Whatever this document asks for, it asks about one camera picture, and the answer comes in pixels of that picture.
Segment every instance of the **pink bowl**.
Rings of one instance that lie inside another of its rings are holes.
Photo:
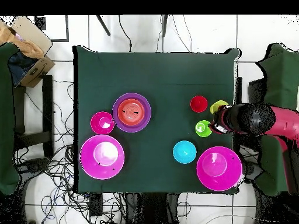
[[[92,178],[110,179],[117,175],[124,165],[124,150],[113,137],[95,135],[82,145],[80,163],[85,173]]]
[[[114,128],[112,115],[105,111],[96,113],[91,118],[91,128],[97,134],[109,134]]]
[[[213,191],[226,191],[237,185],[242,174],[242,163],[231,149],[215,146],[207,149],[197,161],[200,182]]]

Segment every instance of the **lime green cup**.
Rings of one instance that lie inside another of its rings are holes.
[[[201,121],[199,121],[195,125],[195,132],[196,132],[196,134],[198,136],[202,137],[202,138],[206,138],[209,135],[211,135],[212,130],[208,126],[209,124],[210,124],[210,122],[208,122],[207,120],[201,120]]]
[[[219,100],[217,102],[215,102],[211,107],[210,107],[210,112],[211,114],[214,114],[216,111],[218,111],[218,108],[220,106],[223,106],[223,105],[228,105],[228,103],[224,100]]]

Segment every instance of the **red cup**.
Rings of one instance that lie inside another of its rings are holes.
[[[208,101],[205,97],[197,95],[191,99],[190,106],[196,113],[201,113],[207,108]]]

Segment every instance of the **yellow cup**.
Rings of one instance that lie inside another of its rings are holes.
[[[219,100],[217,102],[215,102],[211,107],[210,107],[210,112],[211,114],[214,114],[216,111],[218,111],[218,108],[220,106],[223,106],[223,105],[228,105],[228,103],[224,100]]]

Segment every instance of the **orange bowl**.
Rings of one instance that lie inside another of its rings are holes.
[[[144,108],[140,101],[127,99],[120,103],[117,109],[120,121],[125,125],[137,125],[144,118]]]

